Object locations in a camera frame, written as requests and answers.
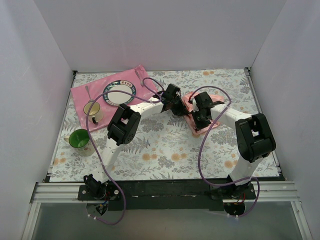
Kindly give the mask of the salmon pink satin napkin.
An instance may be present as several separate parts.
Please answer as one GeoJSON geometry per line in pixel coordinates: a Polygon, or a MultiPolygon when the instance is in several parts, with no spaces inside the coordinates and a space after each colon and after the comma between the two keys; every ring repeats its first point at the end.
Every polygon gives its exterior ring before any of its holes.
{"type": "Polygon", "coordinates": [[[184,118],[194,135],[200,135],[208,131],[213,119],[211,108],[224,103],[224,97],[212,95],[207,92],[189,92],[181,98],[188,115],[184,118]]]}

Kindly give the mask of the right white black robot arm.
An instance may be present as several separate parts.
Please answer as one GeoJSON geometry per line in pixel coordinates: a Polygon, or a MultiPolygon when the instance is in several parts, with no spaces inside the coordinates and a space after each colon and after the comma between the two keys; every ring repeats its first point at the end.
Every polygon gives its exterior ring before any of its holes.
{"type": "Polygon", "coordinates": [[[221,122],[235,131],[239,159],[225,183],[209,185],[216,198],[239,198],[249,189],[257,166],[276,149],[266,116],[235,110],[222,101],[213,101],[207,92],[192,95],[188,101],[192,104],[191,115],[196,129],[210,128],[221,122]]]}

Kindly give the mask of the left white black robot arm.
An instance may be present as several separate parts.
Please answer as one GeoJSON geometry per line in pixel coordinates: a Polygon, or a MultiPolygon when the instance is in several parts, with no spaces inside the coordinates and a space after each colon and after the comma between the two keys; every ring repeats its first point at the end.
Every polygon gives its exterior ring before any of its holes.
{"type": "Polygon", "coordinates": [[[102,154],[97,153],[101,167],[94,169],[91,174],[83,177],[86,191],[95,200],[110,197],[105,183],[113,179],[108,171],[112,169],[124,146],[134,139],[141,120],[167,110],[172,111],[176,116],[188,114],[181,99],[181,90],[174,84],[169,84],[166,90],[156,92],[150,99],[143,99],[136,95],[133,97],[142,102],[135,105],[122,103],[117,108],[107,125],[107,139],[104,150],[102,154]]]}

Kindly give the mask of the silver fork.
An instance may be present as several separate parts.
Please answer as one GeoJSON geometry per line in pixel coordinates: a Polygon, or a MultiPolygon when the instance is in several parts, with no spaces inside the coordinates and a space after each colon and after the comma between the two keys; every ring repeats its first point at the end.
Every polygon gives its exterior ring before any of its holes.
{"type": "Polygon", "coordinates": [[[142,75],[140,75],[140,73],[138,72],[138,70],[135,70],[134,72],[135,72],[136,76],[137,76],[138,79],[139,79],[140,85],[141,85],[142,87],[144,87],[144,86],[145,86],[144,77],[143,77],[142,75]]]}

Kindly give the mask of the white plate dark rim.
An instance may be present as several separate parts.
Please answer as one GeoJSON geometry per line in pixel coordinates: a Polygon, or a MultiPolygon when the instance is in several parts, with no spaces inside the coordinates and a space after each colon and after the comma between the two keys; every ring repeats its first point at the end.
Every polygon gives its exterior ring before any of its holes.
{"type": "Polygon", "coordinates": [[[137,93],[135,85],[127,80],[113,81],[103,91],[108,92],[103,96],[103,100],[110,106],[129,104],[137,93]]]}

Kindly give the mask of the pink floral placemat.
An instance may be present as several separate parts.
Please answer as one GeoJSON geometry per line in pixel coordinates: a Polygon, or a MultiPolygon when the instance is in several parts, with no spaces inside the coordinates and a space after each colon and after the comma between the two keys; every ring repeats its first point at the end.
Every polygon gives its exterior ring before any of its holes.
{"type": "MultiPolygon", "coordinates": [[[[142,65],[139,65],[135,68],[125,70],[122,72],[117,72],[115,74],[112,74],[110,76],[106,76],[88,83],[84,83],[80,86],[76,86],[70,89],[72,93],[73,103],[75,106],[75,111],[78,116],[80,125],[83,129],[86,129],[86,114],[84,113],[84,106],[89,101],[89,96],[87,94],[87,91],[85,89],[85,86],[88,86],[90,95],[93,99],[96,99],[100,94],[104,92],[104,88],[111,82],[118,81],[118,80],[125,80],[133,83],[136,88],[136,95],[140,98],[143,98],[145,100],[149,100],[154,93],[152,91],[156,92],[157,88],[155,84],[150,80],[145,80],[146,86],[142,87],[140,85],[140,81],[135,74],[135,70],[138,70],[139,74],[143,76],[144,78],[148,78],[149,75],[147,74],[145,68],[142,65]]],[[[112,106],[107,104],[103,96],[100,97],[97,101],[97,103],[100,104],[101,110],[103,112],[103,119],[98,124],[93,124],[91,121],[88,122],[89,130],[95,131],[98,129],[101,129],[103,127],[106,127],[109,122],[111,121],[113,115],[115,114],[118,106],[112,106]]],[[[137,105],[141,103],[142,101],[140,99],[134,98],[132,102],[127,103],[127,105],[137,105]]]]}

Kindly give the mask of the cream enamel mug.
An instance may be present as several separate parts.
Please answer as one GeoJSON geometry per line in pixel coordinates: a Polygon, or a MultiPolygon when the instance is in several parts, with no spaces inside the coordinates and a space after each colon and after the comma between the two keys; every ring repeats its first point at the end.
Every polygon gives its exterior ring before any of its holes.
{"type": "Polygon", "coordinates": [[[104,117],[102,108],[98,102],[88,102],[84,106],[83,112],[88,114],[88,119],[95,125],[97,125],[104,117]]]}

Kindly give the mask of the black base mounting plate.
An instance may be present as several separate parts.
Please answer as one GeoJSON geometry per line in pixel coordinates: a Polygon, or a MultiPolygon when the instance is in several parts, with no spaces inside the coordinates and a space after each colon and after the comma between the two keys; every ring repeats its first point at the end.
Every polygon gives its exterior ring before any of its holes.
{"type": "Polygon", "coordinates": [[[126,210],[228,210],[232,215],[245,211],[245,201],[255,200],[252,183],[245,186],[214,187],[201,179],[125,180],[101,183],[84,177],[77,200],[89,202],[100,215],[106,211],[126,210]]]}

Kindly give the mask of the silver spoon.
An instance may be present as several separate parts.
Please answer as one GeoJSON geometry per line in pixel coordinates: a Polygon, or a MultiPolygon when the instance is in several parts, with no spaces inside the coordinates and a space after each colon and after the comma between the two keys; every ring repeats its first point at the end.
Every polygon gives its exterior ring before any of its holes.
{"type": "Polygon", "coordinates": [[[86,92],[88,94],[88,97],[89,97],[88,103],[93,103],[95,100],[91,97],[90,90],[89,90],[89,87],[87,85],[85,86],[85,90],[86,90],[86,92]]]}

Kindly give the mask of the green interior floral mug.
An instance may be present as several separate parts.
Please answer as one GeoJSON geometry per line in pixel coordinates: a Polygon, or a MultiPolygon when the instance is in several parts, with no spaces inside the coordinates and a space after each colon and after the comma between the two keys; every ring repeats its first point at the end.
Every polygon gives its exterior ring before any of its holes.
{"type": "Polygon", "coordinates": [[[63,140],[67,142],[80,156],[88,157],[96,152],[86,129],[77,129],[70,135],[64,136],[63,140]]]}

